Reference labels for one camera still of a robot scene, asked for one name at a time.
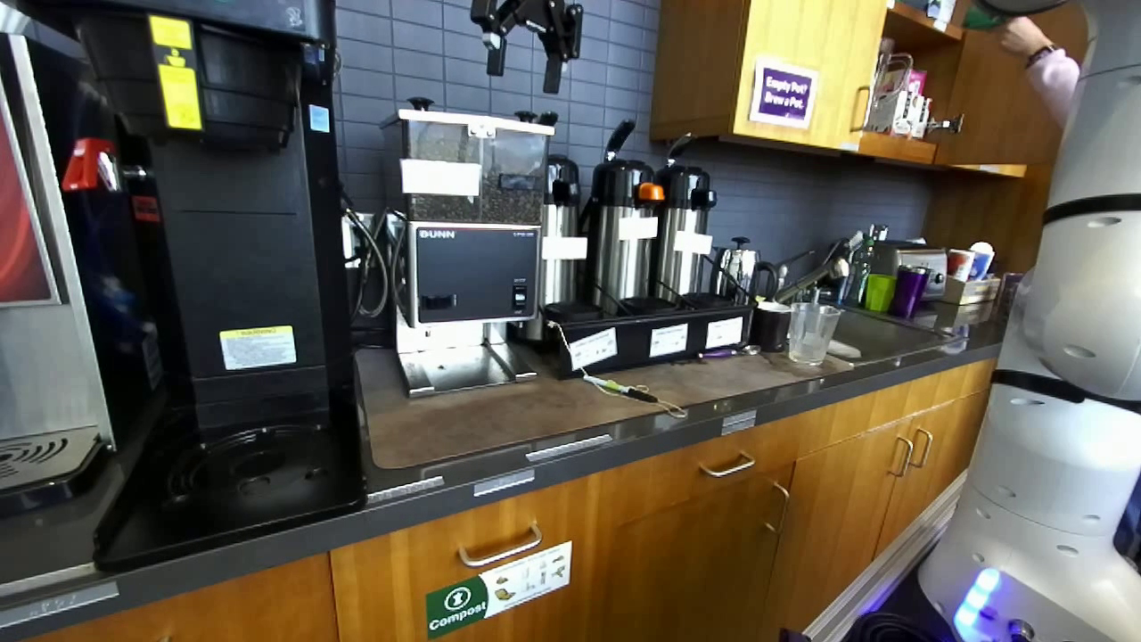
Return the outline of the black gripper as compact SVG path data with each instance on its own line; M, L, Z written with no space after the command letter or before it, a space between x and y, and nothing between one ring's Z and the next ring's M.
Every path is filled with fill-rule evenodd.
M469 20L481 27L487 76L503 76L514 27L533 31L545 50L543 93L559 93L562 62L579 52L584 8L571 0L469 0Z

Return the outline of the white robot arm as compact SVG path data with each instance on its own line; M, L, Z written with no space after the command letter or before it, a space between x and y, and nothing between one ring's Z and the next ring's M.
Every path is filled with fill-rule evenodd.
M1141 0L980 0L1063 121L959 508L843 642L1141 642Z

